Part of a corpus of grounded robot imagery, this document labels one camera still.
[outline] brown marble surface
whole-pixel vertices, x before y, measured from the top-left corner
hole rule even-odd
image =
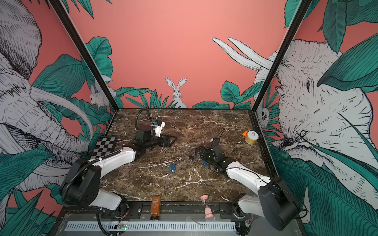
[[[118,111],[108,135],[117,135],[116,150],[121,149],[135,136],[135,116],[138,109]],[[202,160],[189,160],[194,149],[207,143],[223,128],[222,150],[247,168],[267,176],[258,144],[245,143],[244,131],[253,130],[247,111],[233,110],[154,110],[153,121],[166,123],[162,134],[178,137],[170,148],[155,147],[141,159],[123,165],[101,179],[101,187],[123,194],[129,200],[150,201],[161,196],[162,201],[200,201],[209,195],[211,201],[231,201],[240,193],[253,195],[239,182],[202,166]],[[139,125],[148,124],[145,112]],[[169,165],[175,164],[171,173]]]

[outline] checkerboard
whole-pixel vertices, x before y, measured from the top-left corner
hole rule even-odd
[[[102,156],[105,156],[114,152],[116,143],[117,143],[116,136],[99,137],[97,139],[96,146],[94,147],[91,159],[102,157]]]

